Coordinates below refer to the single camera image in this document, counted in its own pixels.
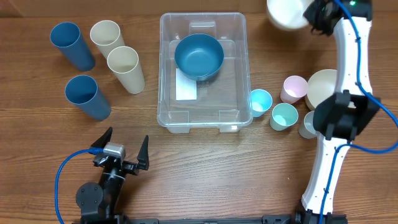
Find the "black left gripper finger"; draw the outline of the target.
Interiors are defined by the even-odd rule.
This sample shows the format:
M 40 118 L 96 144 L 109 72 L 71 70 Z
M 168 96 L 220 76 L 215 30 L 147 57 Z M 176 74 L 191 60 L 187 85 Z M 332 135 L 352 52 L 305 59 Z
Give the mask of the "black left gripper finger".
M 138 168 L 141 170 L 148 170 L 149 169 L 149 136 L 146 135 L 144 141 L 142 143 L 141 149 L 137 156 L 138 161 Z
M 91 148 L 104 148 L 110 142 L 113 133 L 113 128 L 109 127 L 107 131 L 98 138 L 90 147 Z

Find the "cream bowl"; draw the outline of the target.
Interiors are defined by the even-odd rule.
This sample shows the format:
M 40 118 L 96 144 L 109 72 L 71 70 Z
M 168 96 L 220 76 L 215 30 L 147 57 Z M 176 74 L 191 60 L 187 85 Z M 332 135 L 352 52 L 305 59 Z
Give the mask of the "cream bowl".
M 305 102 L 311 111 L 314 111 L 322 101 L 333 94 L 336 79 L 337 71 L 334 69 L 320 70 L 310 77 Z
M 267 13 L 278 29 L 298 30 L 308 26 L 303 14 L 312 2 L 313 0 L 267 0 Z

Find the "pink small cup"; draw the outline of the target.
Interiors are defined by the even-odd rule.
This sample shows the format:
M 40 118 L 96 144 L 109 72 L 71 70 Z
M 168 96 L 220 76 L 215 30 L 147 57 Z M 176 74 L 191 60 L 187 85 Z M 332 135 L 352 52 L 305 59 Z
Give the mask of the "pink small cup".
M 308 93 L 308 82 L 297 75 L 285 79 L 280 98 L 284 103 L 293 104 Z

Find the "light blue small cup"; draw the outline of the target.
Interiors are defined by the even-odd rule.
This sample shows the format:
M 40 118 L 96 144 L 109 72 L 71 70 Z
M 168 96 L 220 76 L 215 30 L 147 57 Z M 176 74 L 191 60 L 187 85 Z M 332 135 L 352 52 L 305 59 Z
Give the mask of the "light blue small cup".
M 252 113 L 255 118 L 262 116 L 272 106 L 271 94 L 263 89 L 256 89 L 251 92 Z

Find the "dark blue bowl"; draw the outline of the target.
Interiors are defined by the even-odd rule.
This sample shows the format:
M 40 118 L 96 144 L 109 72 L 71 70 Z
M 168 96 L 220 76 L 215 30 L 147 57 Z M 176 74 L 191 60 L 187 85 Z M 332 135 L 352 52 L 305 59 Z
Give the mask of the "dark blue bowl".
M 219 72 L 224 50 L 220 42 L 208 34 L 191 34 L 177 44 L 174 59 L 187 78 L 205 81 Z

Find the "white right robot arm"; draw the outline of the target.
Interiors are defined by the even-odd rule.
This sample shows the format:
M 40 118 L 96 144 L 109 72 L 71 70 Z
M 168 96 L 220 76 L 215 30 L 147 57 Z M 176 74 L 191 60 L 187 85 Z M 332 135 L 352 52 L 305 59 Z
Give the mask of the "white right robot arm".
M 373 89 L 368 72 L 368 39 L 372 25 L 371 1 L 314 0 L 304 17 L 327 36 L 334 35 L 338 68 L 333 94 L 315 108 L 317 153 L 310 181 L 302 195 L 296 223 L 347 223 L 333 215 L 333 196 L 351 143 L 379 111 L 380 98 L 370 100 Z

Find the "dark blue tall cup front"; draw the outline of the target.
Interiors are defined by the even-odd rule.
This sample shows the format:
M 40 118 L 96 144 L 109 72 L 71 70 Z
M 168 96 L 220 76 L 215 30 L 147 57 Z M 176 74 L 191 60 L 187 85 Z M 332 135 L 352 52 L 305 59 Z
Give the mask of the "dark blue tall cup front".
M 89 75 L 73 77 L 65 87 L 65 97 L 91 118 L 103 121 L 111 114 L 111 106 L 96 80 Z

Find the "dark blue tall cup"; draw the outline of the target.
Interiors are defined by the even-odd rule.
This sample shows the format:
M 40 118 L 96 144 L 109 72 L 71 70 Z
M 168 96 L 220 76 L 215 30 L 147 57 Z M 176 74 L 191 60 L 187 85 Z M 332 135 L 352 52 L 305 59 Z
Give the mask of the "dark blue tall cup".
M 111 114 L 111 106 L 96 80 L 89 75 L 73 77 L 65 87 L 65 97 L 91 118 L 103 121 Z
M 79 71 L 87 72 L 94 68 L 95 58 L 76 24 L 57 24 L 50 33 L 50 41 Z

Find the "white label in bin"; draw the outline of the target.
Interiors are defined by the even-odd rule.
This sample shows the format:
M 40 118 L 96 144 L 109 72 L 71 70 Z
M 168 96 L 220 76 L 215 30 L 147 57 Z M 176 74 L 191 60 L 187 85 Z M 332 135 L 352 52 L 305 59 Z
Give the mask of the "white label in bin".
M 176 69 L 176 100 L 196 100 L 197 82 L 187 78 L 179 68 Z

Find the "clear plastic storage bin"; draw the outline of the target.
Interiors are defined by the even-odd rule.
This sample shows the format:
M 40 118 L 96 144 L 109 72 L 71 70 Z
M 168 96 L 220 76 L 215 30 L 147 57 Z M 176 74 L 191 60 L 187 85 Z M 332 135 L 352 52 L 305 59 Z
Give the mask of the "clear plastic storage bin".
M 220 71 L 197 81 L 196 100 L 176 100 L 174 55 L 190 34 L 208 34 L 224 50 Z M 160 17 L 159 92 L 157 121 L 171 133 L 217 128 L 235 133 L 252 122 L 246 18 L 239 12 L 169 12 Z

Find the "mint green small cup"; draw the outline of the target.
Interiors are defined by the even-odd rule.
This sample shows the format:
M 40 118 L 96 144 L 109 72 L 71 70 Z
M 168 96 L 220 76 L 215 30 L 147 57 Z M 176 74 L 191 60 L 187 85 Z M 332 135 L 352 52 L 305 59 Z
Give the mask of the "mint green small cup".
M 293 105 L 279 103 L 272 110 L 270 126 L 276 131 L 283 131 L 294 125 L 298 118 L 298 111 Z

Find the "cream tall cup rear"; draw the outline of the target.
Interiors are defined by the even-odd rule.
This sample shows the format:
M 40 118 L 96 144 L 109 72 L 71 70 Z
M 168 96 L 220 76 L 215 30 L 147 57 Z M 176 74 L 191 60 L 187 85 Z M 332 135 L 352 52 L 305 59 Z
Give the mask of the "cream tall cup rear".
M 90 39 L 104 58 L 108 58 L 115 48 L 125 45 L 119 25 L 111 20 L 97 22 L 90 30 Z

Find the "dark blue tall cup rear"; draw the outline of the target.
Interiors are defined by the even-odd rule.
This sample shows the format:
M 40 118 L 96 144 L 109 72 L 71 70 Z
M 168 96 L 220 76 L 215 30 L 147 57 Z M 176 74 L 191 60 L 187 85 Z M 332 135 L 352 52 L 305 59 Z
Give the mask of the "dark blue tall cup rear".
M 50 33 L 50 41 L 79 71 L 87 72 L 94 68 L 95 58 L 76 24 L 57 24 Z

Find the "grey small cup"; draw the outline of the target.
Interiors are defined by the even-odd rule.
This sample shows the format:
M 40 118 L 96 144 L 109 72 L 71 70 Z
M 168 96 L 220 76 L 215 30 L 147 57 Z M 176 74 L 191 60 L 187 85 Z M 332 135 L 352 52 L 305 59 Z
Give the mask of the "grey small cup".
M 312 139 L 317 136 L 317 132 L 313 127 L 313 115 L 314 111 L 307 113 L 303 119 L 303 123 L 300 125 L 298 131 L 301 137 L 305 139 Z

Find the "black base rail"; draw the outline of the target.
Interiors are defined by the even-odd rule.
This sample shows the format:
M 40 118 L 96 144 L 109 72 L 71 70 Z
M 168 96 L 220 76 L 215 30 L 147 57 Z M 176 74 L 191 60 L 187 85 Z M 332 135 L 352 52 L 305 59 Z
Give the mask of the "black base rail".
M 100 224 L 290 224 L 290 223 L 309 223 L 319 224 L 319 217 L 316 215 L 299 215 L 298 213 L 291 217 L 290 215 L 263 215 L 256 218 L 205 218 L 205 219 L 181 219 L 181 220 L 158 220 L 151 219 L 129 219 L 127 216 L 116 215 L 114 219 L 87 222 L 80 220 L 78 223 L 100 223 Z

